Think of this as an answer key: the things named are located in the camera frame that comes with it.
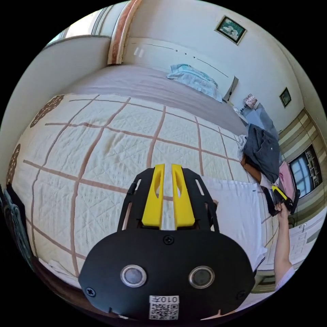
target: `bed sheet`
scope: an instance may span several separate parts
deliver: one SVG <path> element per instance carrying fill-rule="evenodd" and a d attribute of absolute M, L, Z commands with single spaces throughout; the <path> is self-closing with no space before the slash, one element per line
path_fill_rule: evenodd
<path fill-rule="evenodd" d="M 255 183 L 237 158 L 237 136 L 200 117 L 121 95 L 59 95 L 22 134 L 8 177 L 26 208 L 34 254 L 77 277 L 92 247 L 115 232 L 135 176 L 165 164 L 163 229 L 173 229 L 171 164 Z M 278 230 L 259 190 L 262 245 Z"/>
<path fill-rule="evenodd" d="M 120 94 L 179 108 L 236 134 L 247 129 L 234 109 L 187 85 L 166 78 L 167 73 L 138 65 L 111 65 L 77 81 L 62 94 Z"/>

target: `striped wall panel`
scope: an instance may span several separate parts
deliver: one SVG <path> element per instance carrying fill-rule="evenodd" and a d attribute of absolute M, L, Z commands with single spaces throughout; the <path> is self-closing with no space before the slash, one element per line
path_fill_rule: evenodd
<path fill-rule="evenodd" d="M 279 147 L 286 162 L 296 159 L 313 145 L 319 159 L 323 183 L 299 200 L 295 213 L 298 224 L 313 218 L 327 205 L 327 145 L 310 114 L 303 109 L 279 135 Z"/>

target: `pillow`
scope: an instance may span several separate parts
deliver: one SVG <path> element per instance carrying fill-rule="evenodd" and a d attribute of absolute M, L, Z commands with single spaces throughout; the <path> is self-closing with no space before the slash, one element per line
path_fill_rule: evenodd
<path fill-rule="evenodd" d="M 210 76 L 187 64 L 172 65 L 168 79 L 185 84 L 199 92 L 202 92 L 222 103 L 222 95 L 218 85 Z"/>

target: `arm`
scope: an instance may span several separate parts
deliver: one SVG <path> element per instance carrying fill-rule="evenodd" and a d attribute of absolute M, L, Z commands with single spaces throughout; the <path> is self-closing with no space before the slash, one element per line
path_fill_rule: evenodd
<path fill-rule="evenodd" d="M 289 235 L 289 222 L 288 222 L 288 211 L 285 204 L 278 204 L 276 209 L 279 210 L 278 222 L 279 230 L 275 250 L 274 258 L 274 272 L 276 285 L 280 282 L 282 277 L 292 267 L 289 260 L 290 255 L 290 235 Z"/>

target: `hand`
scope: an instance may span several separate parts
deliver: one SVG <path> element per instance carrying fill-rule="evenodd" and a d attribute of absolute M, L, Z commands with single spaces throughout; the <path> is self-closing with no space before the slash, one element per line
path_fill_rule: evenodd
<path fill-rule="evenodd" d="M 289 220 L 289 211 L 287 210 L 284 203 L 277 203 L 275 206 L 275 209 L 279 211 L 277 215 L 277 219 L 279 223 L 286 223 L 288 225 Z"/>

